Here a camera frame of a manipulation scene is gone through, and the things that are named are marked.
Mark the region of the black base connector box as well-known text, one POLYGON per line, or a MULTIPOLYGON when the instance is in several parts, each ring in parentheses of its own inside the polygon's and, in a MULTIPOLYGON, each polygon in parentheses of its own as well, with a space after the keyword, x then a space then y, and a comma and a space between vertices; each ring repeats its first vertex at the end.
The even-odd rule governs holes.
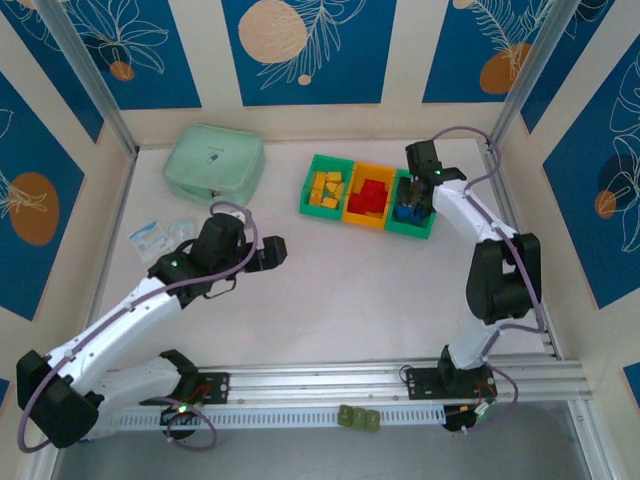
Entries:
POLYGON ((159 425, 164 435, 175 440, 185 440, 195 433, 200 419, 185 405, 169 406, 161 411, 159 425))
POLYGON ((444 407, 445 423, 443 428, 449 432, 465 433, 473 428, 477 421, 486 413, 490 404, 481 402, 478 405, 450 405, 444 407))

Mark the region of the clear plastic packet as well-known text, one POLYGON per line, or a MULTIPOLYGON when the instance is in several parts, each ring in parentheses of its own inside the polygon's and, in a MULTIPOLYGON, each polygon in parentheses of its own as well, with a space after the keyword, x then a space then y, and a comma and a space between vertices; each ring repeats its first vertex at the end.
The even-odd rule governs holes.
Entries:
POLYGON ((197 222, 191 218, 172 220, 169 224, 169 238, 175 243, 195 238, 197 235, 197 222))

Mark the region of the green plastic bin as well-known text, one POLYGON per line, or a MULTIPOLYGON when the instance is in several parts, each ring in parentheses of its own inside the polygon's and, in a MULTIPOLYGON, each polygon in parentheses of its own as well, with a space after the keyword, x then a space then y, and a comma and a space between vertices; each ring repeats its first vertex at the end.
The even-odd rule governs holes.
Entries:
MULTIPOLYGON (((303 215, 340 221, 346 204, 347 190, 352 177, 353 169, 354 162, 352 160, 316 154, 311 161, 309 170, 301 189, 299 212, 303 215), (309 196, 311 190, 313 189, 313 179, 317 171, 326 173, 340 171, 342 173, 342 179, 345 183, 345 189, 342 197, 337 198, 340 201, 338 209, 332 210, 324 208, 322 206, 316 207, 309 205, 309 196)), ((322 190, 323 198, 328 196, 325 192, 325 186, 322 190)))
POLYGON ((402 212, 406 211, 406 208, 404 208, 397 199, 399 185, 403 178, 411 180, 409 171, 406 169, 397 169, 393 187, 391 189, 391 202, 384 229, 400 235, 428 239, 436 220, 435 213, 431 213, 428 217, 422 218, 417 224, 410 223, 405 217, 396 213, 397 206, 400 206, 400 210, 402 212))

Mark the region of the aluminium frame post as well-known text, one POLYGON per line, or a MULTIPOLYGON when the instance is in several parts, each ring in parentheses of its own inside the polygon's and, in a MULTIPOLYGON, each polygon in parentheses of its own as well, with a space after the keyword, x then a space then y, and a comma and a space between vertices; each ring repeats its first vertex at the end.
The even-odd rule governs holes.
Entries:
POLYGON ((500 143, 506 139, 511 125, 520 114, 580 1, 553 0, 551 3, 549 15, 542 23, 539 34, 507 94, 504 106, 491 130, 491 136, 494 140, 494 146, 490 148, 492 153, 497 153, 500 143))
POLYGON ((89 51, 57 0, 33 0, 36 10, 122 149, 135 159, 138 146, 89 51))

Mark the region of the long aluminium base rail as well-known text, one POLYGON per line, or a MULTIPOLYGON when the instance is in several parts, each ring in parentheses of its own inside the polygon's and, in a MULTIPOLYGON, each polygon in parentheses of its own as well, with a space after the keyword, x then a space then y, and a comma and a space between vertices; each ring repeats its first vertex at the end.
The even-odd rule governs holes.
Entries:
MULTIPOLYGON (((524 402, 591 400, 593 394, 577 360, 548 355, 498 355, 491 365, 509 375, 524 402)), ((327 406, 407 402, 400 368, 433 367, 433 358, 406 361, 320 363, 202 368, 230 374, 228 404, 242 406, 327 406)))

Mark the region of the white and blue packet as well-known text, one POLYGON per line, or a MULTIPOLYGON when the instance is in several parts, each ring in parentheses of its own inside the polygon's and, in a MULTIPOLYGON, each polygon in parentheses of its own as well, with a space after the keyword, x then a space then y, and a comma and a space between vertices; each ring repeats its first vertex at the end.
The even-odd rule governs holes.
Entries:
POLYGON ((156 259, 173 246, 172 239, 158 221, 152 221, 129 234, 128 240, 142 262, 156 259))

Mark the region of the mint green zip pouch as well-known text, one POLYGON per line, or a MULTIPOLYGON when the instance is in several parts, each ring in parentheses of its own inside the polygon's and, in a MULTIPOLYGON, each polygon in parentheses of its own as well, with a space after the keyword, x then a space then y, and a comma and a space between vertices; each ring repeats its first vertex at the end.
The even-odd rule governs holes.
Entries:
POLYGON ((177 197, 204 205, 229 201, 245 206, 254 196, 265 162, 259 135, 194 124, 173 145, 163 177, 177 197))

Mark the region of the aluminium side rail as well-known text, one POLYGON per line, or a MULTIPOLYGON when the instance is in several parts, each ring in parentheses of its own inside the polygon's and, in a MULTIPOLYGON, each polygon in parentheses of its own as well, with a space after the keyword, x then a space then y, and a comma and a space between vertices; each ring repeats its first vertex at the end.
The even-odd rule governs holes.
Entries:
MULTIPOLYGON (((486 140, 484 140, 483 146, 481 147, 481 152, 483 163, 487 172, 495 169, 497 165, 495 148, 492 147, 486 140)), ((523 232, 524 227, 521 225, 521 221, 519 220, 516 213, 515 203, 511 197, 511 192, 507 186, 505 176, 502 171, 497 170, 489 177, 488 182, 491 184, 491 188, 495 196, 501 218, 513 228, 517 228, 519 231, 523 232)), ((562 359, 563 354, 562 351, 558 348, 555 338, 554 326, 551 322, 549 311, 544 301, 541 302, 540 308, 541 318, 544 322, 545 327, 545 329, 540 333, 540 338, 544 345, 544 351, 547 355, 550 355, 554 358, 562 359)))

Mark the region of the orange plastic bin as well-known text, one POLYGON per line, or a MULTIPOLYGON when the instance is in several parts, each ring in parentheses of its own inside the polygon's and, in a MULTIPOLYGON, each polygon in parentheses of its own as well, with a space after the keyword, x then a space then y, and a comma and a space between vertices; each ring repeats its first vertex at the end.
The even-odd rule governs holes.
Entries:
POLYGON ((346 200, 346 204, 342 214, 342 221, 346 223, 355 224, 355 225, 383 230, 385 221, 389 212, 389 207, 391 202, 391 189, 393 187, 395 174, 396 174, 396 170, 391 167, 376 165, 371 163, 356 162, 354 164, 352 177, 347 190, 347 200, 346 200), (364 199, 367 202, 367 213, 365 215, 351 214, 347 211, 349 196, 353 193, 360 194, 360 190, 366 178, 383 181, 387 185, 386 201, 388 202, 388 205, 385 211, 385 216, 382 218, 373 216, 368 212, 368 205, 370 201, 367 201, 365 198, 364 199))

